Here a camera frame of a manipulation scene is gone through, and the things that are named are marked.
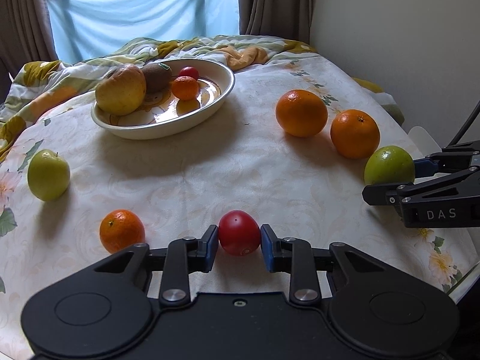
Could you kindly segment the large orange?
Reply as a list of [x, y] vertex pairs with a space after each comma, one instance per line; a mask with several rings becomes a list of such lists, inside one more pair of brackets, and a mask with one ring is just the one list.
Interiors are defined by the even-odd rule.
[[314, 93], [293, 89], [279, 97], [275, 116], [285, 133], [294, 137], [313, 137], [326, 126], [328, 110]]
[[380, 130], [367, 113], [350, 109], [340, 112], [330, 126], [330, 138], [344, 158], [369, 158], [380, 143]]

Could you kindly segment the white floral tablecloth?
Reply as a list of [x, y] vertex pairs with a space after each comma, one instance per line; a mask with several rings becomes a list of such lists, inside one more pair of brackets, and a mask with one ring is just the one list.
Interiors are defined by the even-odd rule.
[[20, 313], [37, 291], [105, 258], [98, 228], [116, 209], [135, 213], [147, 241], [165, 247], [182, 236], [201, 236], [223, 214], [242, 210], [279, 236], [296, 236], [315, 247], [346, 242], [444, 289], [479, 261], [465, 229], [407, 229], [389, 207], [364, 203], [364, 169], [315, 170], [281, 165], [199, 165], [175, 175], [113, 172], [95, 165], [74, 170], [56, 200], [35, 197], [25, 175], [1, 173], [1, 351], [27, 359], [31, 350]]

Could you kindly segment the small mandarin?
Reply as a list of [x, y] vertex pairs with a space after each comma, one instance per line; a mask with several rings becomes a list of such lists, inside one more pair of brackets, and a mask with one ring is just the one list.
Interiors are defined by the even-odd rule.
[[179, 76], [172, 82], [172, 94], [181, 101], [189, 101], [197, 98], [199, 84], [190, 76]]
[[100, 223], [99, 238], [110, 254], [146, 242], [143, 222], [128, 210], [115, 210], [107, 214]]

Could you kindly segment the green round fruit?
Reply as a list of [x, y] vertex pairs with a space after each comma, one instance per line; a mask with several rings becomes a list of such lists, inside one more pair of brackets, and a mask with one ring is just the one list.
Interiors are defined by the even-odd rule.
[[408, 183], [414, 180], [415, 166], [411, 155], [396, 145], [376, 150], [364, 168], [366, 185]]

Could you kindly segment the small red tomato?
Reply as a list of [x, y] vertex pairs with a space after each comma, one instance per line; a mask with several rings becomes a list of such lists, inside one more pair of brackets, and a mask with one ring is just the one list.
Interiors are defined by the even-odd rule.
[[220, 219], [218, 238], [228, 254], [246, 256], [260, 246], [260, 228], [245, 211], [230, 211]]
[[199, 79], [199, 71], [195, 67], [192, 66], [185, 66], [183, 67], [180, 72], [178, 73], [180, 77], [190, 77], [194, 80]]

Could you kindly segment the green striped floral quilt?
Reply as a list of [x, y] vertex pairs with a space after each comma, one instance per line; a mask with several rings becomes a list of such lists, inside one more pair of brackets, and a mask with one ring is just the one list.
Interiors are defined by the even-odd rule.
[[[95, 122], [97, 84], [118, 67], [164, 63], [197, 66], [222, 91], [215, 102], [173, 119], [188, 129], [159, 140], [126, 140], [117, 126]], [[309, 139], [281, 130], [275, 107], [282, 94], [303, 89], [319, 96], [329, 117], [359, 109], [381, 133], [380, 146], [418, 155], [400, 125], [343, 70], [301, 41], [277, 37], [201, 37], [191, 41], [131, 41], [105, 58], [67, 65], [22, 67], [1, 109], [1, 174], [24, 176], [35, 154], [51, 150], [74, 170], [86, 165], [137, 175], [175, 175], [199, 165], [281, 165], [344, 170], [358, 175], [362, 158], [344, 158], [325, 127]]]

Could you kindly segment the brown curtain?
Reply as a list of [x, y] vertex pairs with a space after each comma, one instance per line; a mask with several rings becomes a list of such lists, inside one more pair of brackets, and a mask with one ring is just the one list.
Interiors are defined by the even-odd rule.
[[25, 63], [56, 59], [47, 0], [1, 0], [1, 83]]
[[238, 0], [241, 35], [265, 35], [308, 43], [312, 0]]

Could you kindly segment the small green apple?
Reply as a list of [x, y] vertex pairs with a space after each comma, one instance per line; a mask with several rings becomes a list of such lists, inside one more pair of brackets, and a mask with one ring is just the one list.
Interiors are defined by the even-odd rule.
[[28, 187], [35, 197], [50, 202], [66, 192], [70, 176], [70, 166], [64, 158], [52, 150], [40, 150], [28, 166]]

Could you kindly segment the brown kiwi with sticker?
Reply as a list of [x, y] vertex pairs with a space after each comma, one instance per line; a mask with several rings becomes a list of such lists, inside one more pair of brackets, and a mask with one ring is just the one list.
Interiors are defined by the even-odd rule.
[[172, 69], [165, 63], [148, 63], [141, 68], [145, 77], [146, 92], [160, 92], [172, 79]]

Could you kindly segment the yellow red apple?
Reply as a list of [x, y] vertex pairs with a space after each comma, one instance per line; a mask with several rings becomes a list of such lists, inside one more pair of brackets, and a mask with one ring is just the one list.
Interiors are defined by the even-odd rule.
[[98, 107], [114, 116], [126, 116], [142, 105], [146, 96], [146, 79], [142, 70], [132, 64], [118, 67], [96, 87]]

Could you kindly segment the cream bowl with duck print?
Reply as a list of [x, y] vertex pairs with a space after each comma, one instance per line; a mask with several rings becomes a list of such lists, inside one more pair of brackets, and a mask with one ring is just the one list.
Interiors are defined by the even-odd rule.
[[213, 116], [223, 105], [235, 85], [232, 70], [208, 59], [167, 59], [176, 76], [184, 67], [199, 72], [199, 94], [193, 101], [181, 101], [169, 87], [149, 94], [143, 104], [126, 116], [113, 116], [93, 105], [91, 117], [96, 125], [115, 136], [130, 140], [150, 140], [168, 137], [193, 128]]

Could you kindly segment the brown left curtain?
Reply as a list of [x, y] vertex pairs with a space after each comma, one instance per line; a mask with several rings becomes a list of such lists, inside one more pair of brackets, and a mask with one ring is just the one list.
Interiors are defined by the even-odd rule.
[[1, 0], [1, 83], [25, 63], [56, 59], [47, 0]]

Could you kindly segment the brown right curtain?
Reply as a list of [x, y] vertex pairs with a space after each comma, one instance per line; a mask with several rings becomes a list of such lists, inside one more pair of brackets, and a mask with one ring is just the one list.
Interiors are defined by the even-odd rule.
[[265, 35], [308, 43], [312, 0], [238, 0], [241, 35]]

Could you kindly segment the light blue window curtain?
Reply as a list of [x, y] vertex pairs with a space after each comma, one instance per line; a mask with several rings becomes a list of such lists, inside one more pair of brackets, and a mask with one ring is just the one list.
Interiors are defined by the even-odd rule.
[[134, 38], [239, 34], [239, 0], [47, 0], [55, 50], [67, 63], [110, 55]]

